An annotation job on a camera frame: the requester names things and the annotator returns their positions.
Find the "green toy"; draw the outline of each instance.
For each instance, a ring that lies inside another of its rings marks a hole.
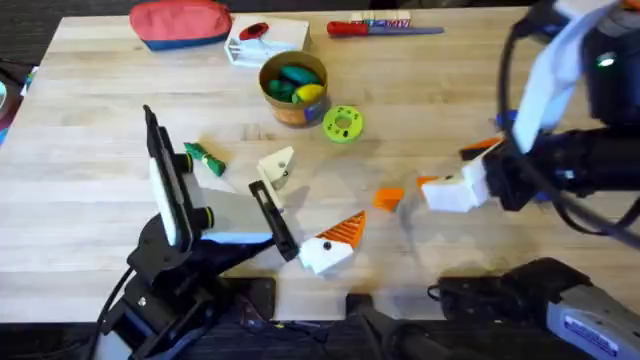
[[[316,74],[300,66],[283,66],[280,68],[280,75],[298,85],[320,84],[320,79]]]
[[[291,102],[291,97],[296,91],[296,86],[287,80],[271,80],[269,81],[268,94],[272,98],[282,101]]]
[[[191,155],[194,159],[202,161],[203,164],[218,176],[222,176],[222,173],[224,173],[224,170],[227,168],[224,162],[209,154],[207,150],[198,143],[184,143],[184,148],[187,150],[187,154]]]
[[[364,127],[364,119],[353,106],[334,106],[324,115],[322,128],[333,142],[348,143],[355,140]]]

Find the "yellow egg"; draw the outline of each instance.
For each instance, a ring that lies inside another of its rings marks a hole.
[[[300,86],[296,89],[296,95],[298,99],[302,100],[302,102],[311,101],[317,98],[324,89],[324,86],[317,84],[308,84],[304,86]]]

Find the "toy egg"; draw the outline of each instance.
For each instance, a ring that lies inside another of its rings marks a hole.
[[[293,93],[292,101],[294,104],[313,101],[315,98],[322,94],[322,90],[324,87],[322,85],[317,84],[309,84],[305,86],[300,86]]]

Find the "orange and white toy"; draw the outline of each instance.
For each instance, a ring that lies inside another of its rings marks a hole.
[[[302,266],[318,275],[353,254],[360,242],[365,225],[361,211],[328,229],[300,246],[298,258]]]

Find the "sticker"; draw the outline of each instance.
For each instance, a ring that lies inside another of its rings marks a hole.
[[[618,356],[618,352],[620,351],[618,344],[614,343],[613,341],[609,340],[603,335],[600,335],[600,333],[591,329],[590,327],[585,325],[583,322],[576,320],[571,316],[565,316],[564,327],[571,330],[572,332],[582,337],[583,339],[587,340],[591,344],[597,346],[607,354],[613,357]]]

